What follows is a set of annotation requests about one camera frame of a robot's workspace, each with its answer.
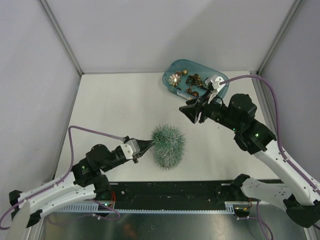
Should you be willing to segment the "small frosted christmas tree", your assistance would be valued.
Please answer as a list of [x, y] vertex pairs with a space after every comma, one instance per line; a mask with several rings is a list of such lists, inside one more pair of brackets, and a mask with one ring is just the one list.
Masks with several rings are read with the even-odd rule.
[[153, 160], [163, 170], [176, 168], [185, 154], [186, 136], [179, 127], [163, 124], [157, 125], [152, 133]]

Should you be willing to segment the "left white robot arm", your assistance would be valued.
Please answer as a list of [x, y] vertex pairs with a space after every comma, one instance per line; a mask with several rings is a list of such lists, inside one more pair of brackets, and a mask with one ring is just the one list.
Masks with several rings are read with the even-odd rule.
[[27, 226], [31, 227], [64, 206], [87, 200], [111, 200], [114, 194], [105, 172], [128, 161], [137, 163], [154, 144], [153, 140], [127, 138], [112, 151], [103, 144], [93, 146], [69, 173], [28, 192], [10, 192], [11, 217], [15, 217], [25, 201], [30, 204]]

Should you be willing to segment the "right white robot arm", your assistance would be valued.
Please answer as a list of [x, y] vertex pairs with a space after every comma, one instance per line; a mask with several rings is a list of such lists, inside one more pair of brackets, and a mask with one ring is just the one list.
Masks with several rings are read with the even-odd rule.
[[275, 134], [255, 119], [257, 106], [249, 95], [234, 94], [228, 105], [201, 96], [188, 100], [179, 111], [194, 124], [211, 119], [232, 130], [237, 146], [267, 165], [284, 184], [263, 183], [241, 174], [230, 188], [235, 200], [242, 201], [245, 197], [262, 200], [284, 210], [304, 228], [320, 220], [320, 183], [293, 159], [281, 155]]

